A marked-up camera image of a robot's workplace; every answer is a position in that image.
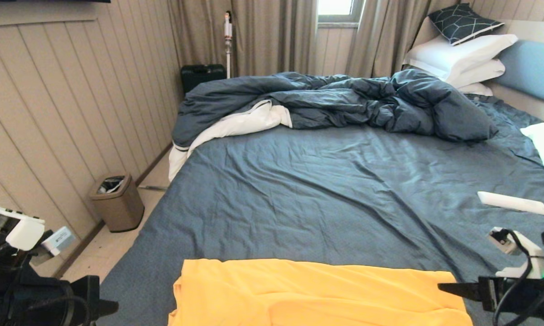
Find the yellow printed t-shirt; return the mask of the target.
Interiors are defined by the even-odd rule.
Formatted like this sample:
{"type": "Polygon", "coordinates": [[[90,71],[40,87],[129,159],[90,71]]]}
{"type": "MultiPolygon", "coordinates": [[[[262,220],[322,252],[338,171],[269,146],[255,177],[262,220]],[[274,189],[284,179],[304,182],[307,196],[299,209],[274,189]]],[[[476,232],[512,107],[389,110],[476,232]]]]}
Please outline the yellow printed t-shirt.
{"type": "Polygon", "coordinates": [[[189,259],[168,326],[473,326],[450,272],[284,259],[189,259]]]}

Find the white flat long bar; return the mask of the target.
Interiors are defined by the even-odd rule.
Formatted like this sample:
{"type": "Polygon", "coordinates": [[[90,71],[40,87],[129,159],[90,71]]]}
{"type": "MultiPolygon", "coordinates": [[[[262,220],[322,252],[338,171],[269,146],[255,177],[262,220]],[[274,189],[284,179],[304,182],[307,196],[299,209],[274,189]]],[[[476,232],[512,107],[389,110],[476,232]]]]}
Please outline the white flat long bar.
{"type": "Polygon", "coordinates": [[[541,201],[483,191],[477,192],[477,196],[481,203],[488,206],[495,206],[521,212],[530,212],[544,216],[544,203],[541,201]]]}

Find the brown trash bin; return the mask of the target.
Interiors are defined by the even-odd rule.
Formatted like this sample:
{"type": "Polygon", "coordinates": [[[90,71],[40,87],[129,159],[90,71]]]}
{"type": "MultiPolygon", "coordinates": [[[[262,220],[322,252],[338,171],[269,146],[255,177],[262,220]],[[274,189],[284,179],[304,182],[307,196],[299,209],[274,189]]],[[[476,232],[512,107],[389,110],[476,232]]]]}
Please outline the brown trash bin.
{"type": "Polygon", "coordinates": [[[100,176],[89,191],[89,199],[111,233],[135,230],[143,220],[145,206],[129,173],[108,173],[100,176]],[[121,187],[113,193],[97,194],[100,183],[111,176],[125,176],[121,187]]]}

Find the bin liner with trash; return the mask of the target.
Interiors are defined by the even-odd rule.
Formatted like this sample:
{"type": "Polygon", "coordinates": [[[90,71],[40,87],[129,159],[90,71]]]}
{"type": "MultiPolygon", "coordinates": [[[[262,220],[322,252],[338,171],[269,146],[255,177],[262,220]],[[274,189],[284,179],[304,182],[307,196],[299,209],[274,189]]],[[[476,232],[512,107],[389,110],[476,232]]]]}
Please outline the bin liner with trash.
{"type": "Polygon", "coordinates": [[[125,176],[111,176],[104,179],[98,186],[97,194],[108,194],[116,192],[124,182],[125,176]]]}

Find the grey-blue bed sheet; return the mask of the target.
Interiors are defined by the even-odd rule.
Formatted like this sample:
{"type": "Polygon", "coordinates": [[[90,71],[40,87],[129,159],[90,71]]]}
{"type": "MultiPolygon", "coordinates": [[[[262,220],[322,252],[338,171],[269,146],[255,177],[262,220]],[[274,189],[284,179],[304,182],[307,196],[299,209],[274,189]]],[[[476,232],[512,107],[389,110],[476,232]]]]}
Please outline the grey-blue bed sheet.
{"type": "Polygon", "coordinates": [[[520,132],[540,120],[496,97],[469,99],[498,127],[486,142],[355,125],[202,144],[103,281],[101,297],[120,308],[96,326],[167,326],[185,259],[440,270],[460,282],[522,264],[486,235],[504,227],[541,244],[544,216],[477,192],[544,203],[544,166],[520,132]]]}

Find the dark blue crumpled duvet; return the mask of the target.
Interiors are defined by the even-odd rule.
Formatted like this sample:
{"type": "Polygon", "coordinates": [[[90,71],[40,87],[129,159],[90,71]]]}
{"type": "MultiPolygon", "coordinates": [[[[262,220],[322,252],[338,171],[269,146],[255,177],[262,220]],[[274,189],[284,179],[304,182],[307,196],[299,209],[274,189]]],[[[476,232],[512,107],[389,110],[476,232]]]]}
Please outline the dark blue crumpled duvet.
{"type": "Polygon", "coordinates": [[[458,89],[419,70],[376,78],[283,72],[199,84],[179,105],[172,140],[187,150],[216,122],[250,113],[259,102],[284,107],[294,129],[367,124],[451,142],[483,142],[498,132],[458,89]]]}

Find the blue headboard cushion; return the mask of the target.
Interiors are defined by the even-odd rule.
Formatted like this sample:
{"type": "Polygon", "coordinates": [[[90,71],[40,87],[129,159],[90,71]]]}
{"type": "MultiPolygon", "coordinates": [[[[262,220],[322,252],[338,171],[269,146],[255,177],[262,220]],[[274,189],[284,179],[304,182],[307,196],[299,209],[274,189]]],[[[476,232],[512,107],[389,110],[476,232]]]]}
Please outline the blue headboard cushion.
{"type": "Polygon", "coordinates": [[[519,40],[503,50],[499,60],[505,73],[496,83],[544,101],[544,43],[519,40]]]}

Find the large white pillow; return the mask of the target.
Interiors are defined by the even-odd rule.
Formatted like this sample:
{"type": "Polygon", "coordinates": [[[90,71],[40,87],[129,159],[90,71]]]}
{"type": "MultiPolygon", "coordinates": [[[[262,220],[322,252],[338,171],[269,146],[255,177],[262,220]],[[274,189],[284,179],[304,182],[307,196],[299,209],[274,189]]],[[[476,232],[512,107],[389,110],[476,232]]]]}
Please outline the large white pillow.
{"type": "Polygon", "coordinates": [[[497,34],[452,46],[440,35],[411,49],[404,58],[404,65],[447,77],[492,60],[518,40],[514,34],[497,34]]]}

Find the dark green hard case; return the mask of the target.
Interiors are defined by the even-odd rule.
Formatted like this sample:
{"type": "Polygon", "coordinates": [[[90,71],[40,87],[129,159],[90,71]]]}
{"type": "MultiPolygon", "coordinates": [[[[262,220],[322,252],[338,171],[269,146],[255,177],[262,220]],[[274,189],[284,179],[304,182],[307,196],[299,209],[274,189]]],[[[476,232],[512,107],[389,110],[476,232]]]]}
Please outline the dark green hard case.
{"type": "Polygon", "coordinates": [[[185,94],[200,83],[227,78],[226,68],[222,64],[186,65],[181,68],[179,73],[185,94]]]}

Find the dark patterned cushion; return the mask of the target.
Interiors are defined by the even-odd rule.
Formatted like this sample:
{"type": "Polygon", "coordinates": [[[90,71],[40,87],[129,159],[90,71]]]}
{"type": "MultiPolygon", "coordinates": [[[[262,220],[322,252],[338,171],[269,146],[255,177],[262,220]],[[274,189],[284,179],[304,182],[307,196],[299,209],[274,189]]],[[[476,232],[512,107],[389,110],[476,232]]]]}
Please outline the dark patterned cushion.
{"type": "Polygon", "coordinates": [[[505,25],[501,21],[482,17],[468,3],[439,9],[429,14],[428,18],[451,46],[489,35],[505,25]]]}

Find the beige curtain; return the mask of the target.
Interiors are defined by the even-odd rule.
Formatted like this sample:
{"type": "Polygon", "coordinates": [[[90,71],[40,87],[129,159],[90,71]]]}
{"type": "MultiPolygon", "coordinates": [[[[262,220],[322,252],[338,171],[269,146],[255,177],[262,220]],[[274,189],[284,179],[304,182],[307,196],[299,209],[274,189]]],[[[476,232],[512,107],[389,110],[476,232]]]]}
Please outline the beige curtain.
{"type": "Polygon", "coordinates": [[[390,77],[402,68],[425,17],[460,0],[365,0],[346,74],[390,77]]]}
{"type": "Polygon", "coordinates": [[[231,13],[231,74],[313,74],[318,0],[168,0],[179,64],[226,63],[224,19],[231,13]]]}

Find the white stick vacuum cleaner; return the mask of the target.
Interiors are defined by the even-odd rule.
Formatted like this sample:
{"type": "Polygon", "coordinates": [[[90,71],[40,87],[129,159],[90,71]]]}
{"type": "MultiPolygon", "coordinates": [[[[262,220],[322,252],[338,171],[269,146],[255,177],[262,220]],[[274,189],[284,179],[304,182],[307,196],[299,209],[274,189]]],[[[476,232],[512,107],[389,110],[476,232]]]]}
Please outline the white stick vacuum cleaner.
{"type": "Polygon", "coordinates": [[[224,15],[224,46],[226,52],[226,79],[231,78],[231,54],[233,40],[233,24],[231,11],[226,11],[224,15]]]}

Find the beige headboard frame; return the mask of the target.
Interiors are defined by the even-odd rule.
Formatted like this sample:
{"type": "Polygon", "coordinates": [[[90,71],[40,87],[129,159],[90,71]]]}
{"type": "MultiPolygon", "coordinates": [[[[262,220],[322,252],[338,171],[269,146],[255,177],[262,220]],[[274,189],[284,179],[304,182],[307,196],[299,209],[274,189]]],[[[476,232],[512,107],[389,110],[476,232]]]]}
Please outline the beige headboard frame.
{"type": "MultiPolygon", "coordinates": [[[[529,40],[544,43],[544,21],[503,20],[502,22],[505,25],[502,26],[500,29],[490,33],[489,35],[514,34],[518,37],[519,40],[529,40]]],[[[435,27],[433,27],[433,24],[431,23],[429,18],[426,18],[423,21],[421,27],[419,28],[417,38],[415,39],[415,43],[412,48],[417,45],[427,43],[428,41],[431,41],[438,36],[440,36],[440,33],[435,27]]],[[[493,59],[499,60],[499,55],[500,53],[493,59]]],[[[407,66],[409,68],[417,68],[419,70],[422,70],[427,74],[438,77],[442,81],[444,81],[448,77],[440,76],[439,74],[428,72],[427,70],[423,70],[418,67],[413,67],[410,65],[407,66]]],[[[541,120],[544,120],[544,101],[541,101],[520,91],[510,89],[509,87],[499,85],[495,82],[495,79],[496,78],[493,78],[491,80],[483,81],[481,83],[491,88],[494,96],[497,96],[498,98],[504,100],[506,103],[514,106],[517,109],[526,111],[527,113],[532,114],[535,117],[540,118],[541,120]]]]}

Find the window with grey frame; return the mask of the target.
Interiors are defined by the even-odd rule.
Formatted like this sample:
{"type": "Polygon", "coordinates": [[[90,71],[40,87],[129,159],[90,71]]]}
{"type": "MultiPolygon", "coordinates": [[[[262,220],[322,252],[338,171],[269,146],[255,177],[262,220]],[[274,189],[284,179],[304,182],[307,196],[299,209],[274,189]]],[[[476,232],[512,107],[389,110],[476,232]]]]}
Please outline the window with grey frame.
{"type": "Polygon", "coordinates": [[[356,28],[366,0],[318,0],[318,27],[356,28]]]}

